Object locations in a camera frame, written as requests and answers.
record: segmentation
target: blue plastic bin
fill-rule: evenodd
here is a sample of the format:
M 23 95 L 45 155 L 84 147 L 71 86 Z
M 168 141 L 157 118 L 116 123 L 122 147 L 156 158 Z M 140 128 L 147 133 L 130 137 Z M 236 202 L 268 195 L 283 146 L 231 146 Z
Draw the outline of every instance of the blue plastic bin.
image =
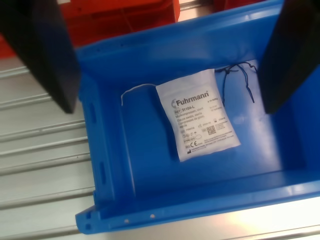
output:
M 80 48 L 95 206 L 76 216 L 85 234 L 132 229 L 320 195 L 320 68 L 274 115 L 257 75 L 225 86 L 241 146 L 179 162 L 156 89 L 164 82 L 242 61 L 258 65 L 281 10 L 269 0 Z M 224 73 L 216 73 L 221 89 Z

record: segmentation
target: orange container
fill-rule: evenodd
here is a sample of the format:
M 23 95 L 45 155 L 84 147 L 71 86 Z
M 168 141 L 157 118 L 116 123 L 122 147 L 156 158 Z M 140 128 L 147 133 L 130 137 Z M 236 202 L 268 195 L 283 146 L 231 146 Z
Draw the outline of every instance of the orange container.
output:
M 71 0 L 60 5 L 75 47 L 178 21 L 179 0 Z M 0 35 L 0 58 L 15 55 Z

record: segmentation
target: qr code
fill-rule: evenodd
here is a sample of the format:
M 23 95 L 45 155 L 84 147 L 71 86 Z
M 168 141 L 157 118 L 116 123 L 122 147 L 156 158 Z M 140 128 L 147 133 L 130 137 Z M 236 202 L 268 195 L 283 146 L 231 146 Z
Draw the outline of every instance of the qr code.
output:
M 215 126 L 208 126 L 206 129 L 207 129 L 209 135 L 216 133 Z

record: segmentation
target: white string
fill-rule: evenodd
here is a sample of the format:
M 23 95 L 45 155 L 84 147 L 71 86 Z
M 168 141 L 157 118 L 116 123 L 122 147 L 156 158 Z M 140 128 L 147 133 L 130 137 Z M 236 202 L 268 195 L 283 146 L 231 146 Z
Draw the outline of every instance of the white string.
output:
M 144 84 L 141 84 L 141 85 L 138 85 L 138 86 L 134 86 L 133 88 L 125 91 L 124 93 L 122 93 L 122 95 L 121 95 L 121 106 L 124 105 L 124 99 L 123 99 L 123 98 L 124 98 L 124 95 L 125 95 L 126 93 L 128 93 L 128 92 L 130 92 L 130 91 L 132 91 L 132 90 L 134 90 L 134 89 L 140 88 L 140 87 L 142 87 L 142 86 L 146 86 L 146 85 L 151 85 L 151 86 L 155 86 L 155 87 L 157 86 L 157 85 L 152 84 L 152 83 L 144 83 Z

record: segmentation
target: white sterile pouch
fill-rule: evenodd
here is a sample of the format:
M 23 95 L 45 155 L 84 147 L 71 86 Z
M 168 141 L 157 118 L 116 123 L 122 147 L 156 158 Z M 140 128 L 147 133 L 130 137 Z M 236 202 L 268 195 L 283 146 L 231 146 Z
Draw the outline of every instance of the white sterile pouch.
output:
M 222 104 L 214 70 L 155 88 L 172 125 L 181 162 L 240 145 Z

